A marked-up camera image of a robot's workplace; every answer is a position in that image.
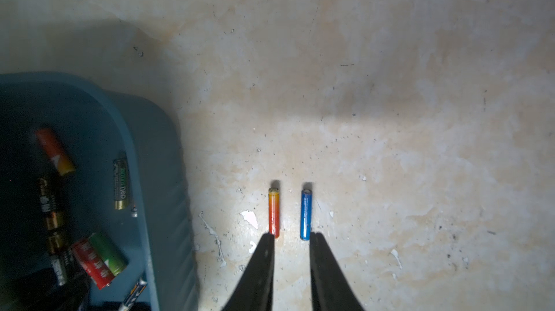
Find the red battery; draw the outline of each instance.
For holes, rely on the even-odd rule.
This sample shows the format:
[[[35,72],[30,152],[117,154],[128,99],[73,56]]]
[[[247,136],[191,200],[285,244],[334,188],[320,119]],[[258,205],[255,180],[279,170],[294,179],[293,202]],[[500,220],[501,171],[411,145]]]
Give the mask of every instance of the red battery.
[[[279,238],[279,189],[268,190],[268,227],[274,238]]]
[[[88,239],[82,239],[72,245],[73,255],[81,264],[83,269],[89,274],[91,279],[97,285],[98,289],[102,289],[110,285],[114,279],[114,275],[110,269],[104,264],[100,256],[90,245]]]
[[[75,171],[73,163],[69,160],[66,152],[59,143],[56,135],[50,128],[39,129],[35,132],[38,142],[58,170],[60,176]]]

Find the black and gold battery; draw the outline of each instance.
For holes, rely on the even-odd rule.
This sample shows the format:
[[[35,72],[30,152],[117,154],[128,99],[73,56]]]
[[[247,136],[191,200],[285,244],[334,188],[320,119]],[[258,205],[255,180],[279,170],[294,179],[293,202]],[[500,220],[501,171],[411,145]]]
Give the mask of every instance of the black and gold battery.
[[[64,231],[51,231],[48,234],[47,250],[58,285],[63,286],[75,274],[75,260],[69,250],[67,235]]]
[[[114,201],[115,209],[123,210],[129,205],[129,172],[127,159],[114,160]]]
[[[40,210],[45,217],[46,229],[49,231],[58,229],[66,224],[66,220],[53,178],[50,176],[39,177],[38,186],[40,191]]]

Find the blue battery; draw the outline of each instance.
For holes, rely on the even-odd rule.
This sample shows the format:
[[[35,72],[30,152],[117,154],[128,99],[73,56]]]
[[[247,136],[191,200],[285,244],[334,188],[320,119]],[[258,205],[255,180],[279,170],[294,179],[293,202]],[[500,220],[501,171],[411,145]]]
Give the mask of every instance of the blue battery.
[[[312,217],[312,190],[303,189],[301,192],[301,238],[310,240],[310,220]]]

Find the blue plastic bin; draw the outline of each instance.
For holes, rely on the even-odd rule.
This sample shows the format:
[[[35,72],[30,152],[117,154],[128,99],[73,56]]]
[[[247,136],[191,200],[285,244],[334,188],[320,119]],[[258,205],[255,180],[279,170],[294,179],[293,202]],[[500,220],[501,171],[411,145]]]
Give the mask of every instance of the blue plastic bin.
[[[182,150],[171,120],[146,99],[63,73],[0,76],[0,281],[49,266],[37,175],[30,171],[39,126],[53,128],[77,167],[64,176],[73,240],[102,231],[129,259],[109,287],[91,287],[91,305],[122,301],[146,271],[148,292],[138,301],[153,311],[197,310]],[[114,209],[112,162],[122,151],[137,218],[130,208]]]

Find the green and red battery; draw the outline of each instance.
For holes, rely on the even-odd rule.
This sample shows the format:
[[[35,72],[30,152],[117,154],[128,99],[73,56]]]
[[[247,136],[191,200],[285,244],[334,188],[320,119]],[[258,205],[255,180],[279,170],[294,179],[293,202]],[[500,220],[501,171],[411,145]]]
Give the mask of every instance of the green and red battery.
[[[119,249],[106,236],[94,233],[89,237],[89,243],[93,246],[94,250],[114,276],[119,275],[127,266]]]
[[[89,274],[98,289],[110,285],[114,274],[102,261],[88,239],[82,239],[72,245],[73,255],[83,269]]]

